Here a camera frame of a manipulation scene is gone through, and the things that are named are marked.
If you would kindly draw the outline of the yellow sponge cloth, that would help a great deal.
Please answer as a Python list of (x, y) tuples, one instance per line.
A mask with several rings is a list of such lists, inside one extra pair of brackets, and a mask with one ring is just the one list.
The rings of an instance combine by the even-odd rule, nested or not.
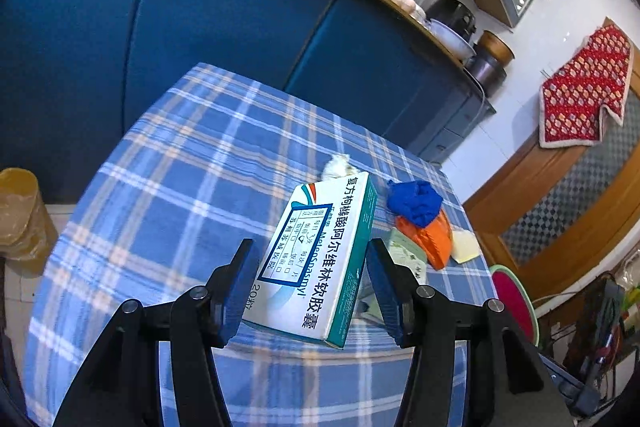
[(459, 263), (459, 265), (474, 260), (482, 254), (480, 243), (478, 243), (478, 240), (472, 231), (453, 229), (451, 237), (451, 257), (453, 257), (454, 261)]

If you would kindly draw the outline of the pale green small carton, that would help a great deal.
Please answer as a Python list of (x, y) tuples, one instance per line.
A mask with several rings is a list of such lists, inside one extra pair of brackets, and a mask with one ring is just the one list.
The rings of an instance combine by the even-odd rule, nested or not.
[[(395, 265), (408, 268), (420, 285), (427, 284), (427, 257), (418, 245), (393, 228), (385, 241), (385, 246)], [(364, 269), (366, 271), (363, 273), (363, 286), (358, 294), (356, 314), (360, 319), (382, 326), (383, 317), (374, 295), (372, 275), (367, 263), (364, 264)]]

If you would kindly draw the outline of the white teal medicine box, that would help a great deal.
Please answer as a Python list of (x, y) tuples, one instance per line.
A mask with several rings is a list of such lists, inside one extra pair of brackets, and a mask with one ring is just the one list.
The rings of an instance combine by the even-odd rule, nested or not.
[(297, 185), (260, 262), (243, 321), (342, 349), (377, 200), (366, 172)]

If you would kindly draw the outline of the white tissue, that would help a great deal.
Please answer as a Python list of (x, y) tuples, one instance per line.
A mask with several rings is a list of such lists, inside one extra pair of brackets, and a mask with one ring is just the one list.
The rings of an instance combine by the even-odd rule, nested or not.
[(359, 170), (350, 163), (348, 154), (333, 154), (322, 170), (321, 180), (328, 181), (344, 178), (344, 176), (356, 176), (358, 173)]

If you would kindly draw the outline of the blue kitchen cabinets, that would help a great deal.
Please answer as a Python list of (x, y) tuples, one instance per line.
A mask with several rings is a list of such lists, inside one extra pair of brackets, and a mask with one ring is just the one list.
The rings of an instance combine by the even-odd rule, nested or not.
[(137, 119), (200, 63), (443, 161), (491, 113), (388, 0), (1, 0), (1, 162), (78, 199)]

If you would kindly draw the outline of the red bin with green rim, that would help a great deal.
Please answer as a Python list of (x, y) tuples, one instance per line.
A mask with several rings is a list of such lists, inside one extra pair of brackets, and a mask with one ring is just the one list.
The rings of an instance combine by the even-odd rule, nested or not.
[(512, 314), (521, 330), (533, 343), (539, 343), (539, 325), (533, 303), (530, 301), (526, 289), (512, 270), (504, 265), (491, 265), (489, 268), (492, 283), (498, 298)]

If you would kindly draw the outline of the orange folded plastic bag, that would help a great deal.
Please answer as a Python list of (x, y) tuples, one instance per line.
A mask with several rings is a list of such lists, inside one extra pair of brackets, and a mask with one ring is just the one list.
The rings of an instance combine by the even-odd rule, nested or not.
[(428, 263), (435, 270), (442, 270), (448, 265), (452, 251), (452, 230), (445, 210), (440, 210), (425, 228), (418, 228), (405, 217), (397, 217), (395, 225), (400, 233), (424, 251)]

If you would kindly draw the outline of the wooden door with glass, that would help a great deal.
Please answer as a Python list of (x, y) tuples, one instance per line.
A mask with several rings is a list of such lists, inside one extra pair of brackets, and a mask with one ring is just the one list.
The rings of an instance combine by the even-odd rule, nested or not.
[(487, 262), (542, 301), (594, 269), (639, 221), (638, 48), (623, 126), (609, 120), (600, 143), (551, 150), (539, 146), (538, 126), (464, 209)]

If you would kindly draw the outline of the brown paper sack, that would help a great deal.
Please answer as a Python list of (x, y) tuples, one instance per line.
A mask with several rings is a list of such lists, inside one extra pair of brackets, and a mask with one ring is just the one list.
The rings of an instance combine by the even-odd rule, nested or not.
[(27, 274), (41, 275), (58, 231), (44, 205), (36, 176), (22, 168), (1, 171), (1, 257)]

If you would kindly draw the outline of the blue crumpled cloth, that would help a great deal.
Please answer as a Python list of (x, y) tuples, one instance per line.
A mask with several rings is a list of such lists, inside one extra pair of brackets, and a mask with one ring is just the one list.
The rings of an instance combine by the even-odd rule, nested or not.
[(387, 183), (386, 206), (396, 216), (404, 217), (415, 227), (424, 229), (439, 215), (444, 200), (430, 182), (416, 180)]

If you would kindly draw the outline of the blue plaid tablecloth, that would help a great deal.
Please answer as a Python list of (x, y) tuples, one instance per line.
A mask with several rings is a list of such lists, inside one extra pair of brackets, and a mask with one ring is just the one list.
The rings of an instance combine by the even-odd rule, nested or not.
[[(390, 181), (421, 179), (450, 223), (469, 226), (446, 176), (363, 127), (224, 69), (198, 64), (132, 126), (81, 196), (32, 308), (23, 388), (52, 424), (94, 340), (126, 299), (174, 300), (229, 262), (242, 239), (265, 247), (298, 184), (336, 153)], [(215, 363), (238, 426), (389, 426), (411, 355), (352, 321), (341, 350), (242, 326)]]

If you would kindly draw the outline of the dark rice cooker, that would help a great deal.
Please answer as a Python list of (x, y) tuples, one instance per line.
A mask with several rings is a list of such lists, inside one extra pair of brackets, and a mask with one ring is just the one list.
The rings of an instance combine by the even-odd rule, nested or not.
[(492, 31), (485, 30), (473, 49), (475, 54), (465, 63), (469, 74), (491, 98), (506, 80), (506, 66), (515, 58), (513, 51)]

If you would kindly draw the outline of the red patterned quilted mat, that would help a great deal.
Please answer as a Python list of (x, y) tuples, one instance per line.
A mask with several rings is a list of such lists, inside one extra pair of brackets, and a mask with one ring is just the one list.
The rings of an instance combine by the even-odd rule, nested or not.
[(539, 146), (593, 146), (609, 120), (623, 126), (633, 64), (634, 45), (615, 24), (585, 38), (540, 87)]

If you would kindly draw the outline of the white basin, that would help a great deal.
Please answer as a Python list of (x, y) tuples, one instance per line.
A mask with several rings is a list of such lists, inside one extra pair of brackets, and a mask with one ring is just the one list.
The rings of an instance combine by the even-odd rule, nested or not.
[(429, 20), (426, 28), (458, 61), (465, 62), (475, 55), (474, 49), (465, 38), (439, 20)]

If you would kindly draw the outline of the black air fryer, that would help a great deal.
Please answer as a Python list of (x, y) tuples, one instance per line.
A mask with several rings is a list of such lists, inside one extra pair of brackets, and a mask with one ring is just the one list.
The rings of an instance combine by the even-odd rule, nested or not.
[(476, 31), (475, 16), (459, 0), (436, 0), (426, 10), (427, 20), (438, 20), (451, 28), (466, 42), (470, 42)]

